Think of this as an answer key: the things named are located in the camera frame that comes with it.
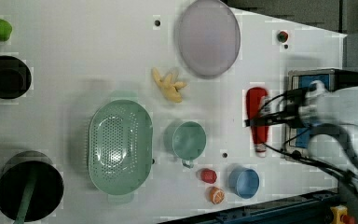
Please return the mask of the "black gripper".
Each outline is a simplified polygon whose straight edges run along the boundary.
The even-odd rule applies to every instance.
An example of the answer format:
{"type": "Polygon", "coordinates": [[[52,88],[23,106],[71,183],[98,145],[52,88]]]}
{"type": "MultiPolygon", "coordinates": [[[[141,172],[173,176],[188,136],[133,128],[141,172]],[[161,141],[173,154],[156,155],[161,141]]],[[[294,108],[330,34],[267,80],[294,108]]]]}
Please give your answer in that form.
{"type": "Polygon", "coordinates": [[[264,117],[255,117],[252,119],[247,119],[245,121],[246,127],[263,127],[263,126],[272,126],[278,124],[284,124],[287,122],[287,125],[291,128],[304,128],[304,124],[301,121],[299,116],[299,108],[305,102],[305,95],[307,93],[307,88],[299,88],[294,90],[289,90],[285,93],[284,99],[286,101],[284,112],[287,115],[286,120],[278,116],[264,116],[264,117]]]}

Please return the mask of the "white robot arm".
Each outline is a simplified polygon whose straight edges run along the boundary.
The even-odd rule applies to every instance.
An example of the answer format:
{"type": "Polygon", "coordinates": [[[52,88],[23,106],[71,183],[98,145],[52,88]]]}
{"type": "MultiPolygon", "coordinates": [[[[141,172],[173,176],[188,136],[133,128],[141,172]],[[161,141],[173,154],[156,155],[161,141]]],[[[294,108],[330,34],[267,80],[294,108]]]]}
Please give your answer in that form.
{"type": "Polygon", "coordinates": [[[358,86],[328,91],[324,84],[313,81],[305,88],[285,91],[276,96],[284,106],[270,110],[273,99],[262,87],[245,93],[245,126],[251,130],[255,152],[264,155],[269,127],[285,124],[309,136],[306,155],[282,142],[276,150],[284,157],[316,167],[333,176],[350,189],[358,200],[358,86]]]}

